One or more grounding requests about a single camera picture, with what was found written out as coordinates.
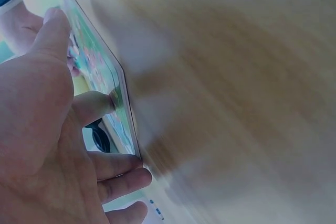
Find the hand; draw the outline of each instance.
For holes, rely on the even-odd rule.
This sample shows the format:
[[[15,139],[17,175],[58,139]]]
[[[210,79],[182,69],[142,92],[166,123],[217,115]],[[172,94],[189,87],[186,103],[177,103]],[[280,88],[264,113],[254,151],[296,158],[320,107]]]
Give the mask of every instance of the hand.
[[[141,202],[106,214],[101,204],[151,174],[135,156],[86,151],[82,127],[113,104],[98,92],[73,98],[69,23],[58,9],[44,22],[29,53],[0,65],[0,223],[141,223]]]
[[[31,49],[42,25],[43,18],[28,11],[24,2],[0,15],[0,31],[17,56],[24,55]],[[74,77],[80,75],[72,57],[68,57],[68,67]]]

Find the person's arm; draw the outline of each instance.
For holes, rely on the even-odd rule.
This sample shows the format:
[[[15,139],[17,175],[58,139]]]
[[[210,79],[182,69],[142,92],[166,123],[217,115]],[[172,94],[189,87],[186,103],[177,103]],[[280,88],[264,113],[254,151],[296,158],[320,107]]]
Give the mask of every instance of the person's arm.
[[[25,54],[43,25],[43,18],[28,11],[23,0],[0,0],[0,31],[18,56]]]

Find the finger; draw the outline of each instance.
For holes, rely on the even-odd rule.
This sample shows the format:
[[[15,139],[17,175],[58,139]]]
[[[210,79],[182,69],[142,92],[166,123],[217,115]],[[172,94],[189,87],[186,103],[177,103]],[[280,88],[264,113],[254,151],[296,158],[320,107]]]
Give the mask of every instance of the finger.
[[[68,68],[71,72],[72,77],[77,77],[80,75],[80,70],[76,67],[75,59],[72,57],[68,57]]]
[[[142,167],[139,158],[129,154],[88,152],[96,169],[97,180],[109,179]]]
[[[32,19],[31,23],[33,24],[32,29],[35,33],[38,33],[40,29],[43,27],[43,18],[35,14],[32,14],[31,19]]]
[[[126,209],[106,213],[106,216],[111,224],[141,224],[146,215],[147,206],[141,201],[134,203]]]
[[[72,109],[81,127],[85,127],[111,113],[114,110],[114,105],[107,94],[89,91],[74,97]]]
[[[102,204],[105,204],[144,188],[148,186],[151,181],[151,173],[145,168],[139,168],[119,177],[98,182],[98,195]]]
[[[63,62],[67,61],[70,23],[61,9],[51,8],[44,18],[44,25],[36,36],[31,52],[46,53]]]
[[[69,46],[68,47],[73,47],[73,42],[72,42],[72,40],[69,38]]]
[[[20,37],[20,44],[16,47],[15,53],[17,53],[18,56],[22,56],[25,53],[29,52],[32,45],[34,44],[34,41],[36,39],[37,32],[26,29],[22,36]]]

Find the wooden surface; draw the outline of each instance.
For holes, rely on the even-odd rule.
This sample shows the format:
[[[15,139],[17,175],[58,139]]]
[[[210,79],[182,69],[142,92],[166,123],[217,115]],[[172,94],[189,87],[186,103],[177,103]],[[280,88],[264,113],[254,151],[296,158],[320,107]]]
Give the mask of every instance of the wooden surface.
[[[167,223],[335,223],[336,0],[78,1]]]

